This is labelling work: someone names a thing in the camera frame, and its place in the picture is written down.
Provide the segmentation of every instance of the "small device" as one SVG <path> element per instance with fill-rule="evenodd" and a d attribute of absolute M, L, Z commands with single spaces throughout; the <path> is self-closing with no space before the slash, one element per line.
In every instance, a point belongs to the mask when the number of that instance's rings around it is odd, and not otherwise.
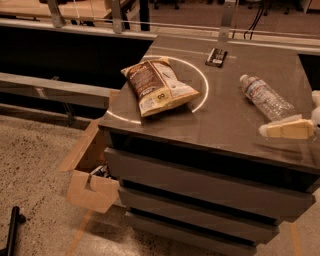
<path fill-rule="evenodd" d="M 227 53 L 222 49 L 213 48 L 206 60 L 206 65 L 221 68 Z"/>
<path fill-rule="evenodd" d="M 90 172 L 90 175 L 96 175 L 104 178 L 110 178 L 110 170 L 107 165 L 107 162 L 105 162 L 103 165 L 99 165 L 97 168 L 95 168 L 92 172 Z"/>

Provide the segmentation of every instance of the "box flap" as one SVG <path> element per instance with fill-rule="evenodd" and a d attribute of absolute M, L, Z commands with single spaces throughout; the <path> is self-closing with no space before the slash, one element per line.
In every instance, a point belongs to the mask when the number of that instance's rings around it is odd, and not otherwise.
<path fill-rule="evenodd" d="M 67 192 L 73 205 L 105 213 L 118 199 L 119 182 L 75 170 Z"/>

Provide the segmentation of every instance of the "drawer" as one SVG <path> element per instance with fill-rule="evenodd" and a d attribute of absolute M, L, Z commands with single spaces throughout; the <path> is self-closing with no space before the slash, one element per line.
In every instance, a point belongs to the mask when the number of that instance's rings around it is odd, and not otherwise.
<path fill-rule="evenodd" d="M 242 245 L 219 237 L 214 237 L 212 235 L 202 234 L 198 231 L 151 219 L 131 212 L 126 213 L 126 220 L 136 229 L 182 243 L 191 244 L 200 248 L 212 250 L 217 253 L 232 256 L 251 256 L 256 253 L 256 248 L 253 246 Z"/>
<path fill-rule="evenodd" d="M 72 171 L 66 195 L 69 203 L 105 213 L 118 200 L 119 182 L 90 174 L 106 162 L 106 142 L 98 122 L 91 121 L 57 171 Z"/>
<path fill-rule="evenodd" d="M 255 245 L 266 243 L 278 234 L 278 228 L 275 226 L 257 223 L 249 219 L 212 211 L 138 190 L 120 187 L 119 194 L 121 202 L 127 207 L 246 239 Z"/>
<path fill-rule="evenodd" d="M 150 187 L 224 205 L 277 220 L 293 221 L 314 197 L 297 191 L 224 176 L 208 171 L 107 148 L 113 176 Z"/>

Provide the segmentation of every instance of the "plastic water bottle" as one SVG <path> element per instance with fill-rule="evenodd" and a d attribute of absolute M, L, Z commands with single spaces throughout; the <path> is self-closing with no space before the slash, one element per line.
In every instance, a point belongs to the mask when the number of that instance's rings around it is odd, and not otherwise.
<path fill-rule="evenodd" d="M 293 105 L 288 103 L 265 81 L 259 77 L 240 77 L 241 89 L 245 95 L 271 121 L 280 121 L 296 114 Z"/>

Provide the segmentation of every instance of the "snack bag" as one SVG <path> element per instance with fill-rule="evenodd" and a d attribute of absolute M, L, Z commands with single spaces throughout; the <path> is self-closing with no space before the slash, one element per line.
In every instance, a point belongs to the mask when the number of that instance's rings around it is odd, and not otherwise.
<path fill-rule="evenodd" d="M 140 62 L 121 73 L 137 95 L 142 117 L 173 109 L 200 96 L 178 80 L 167 57 Z"/>

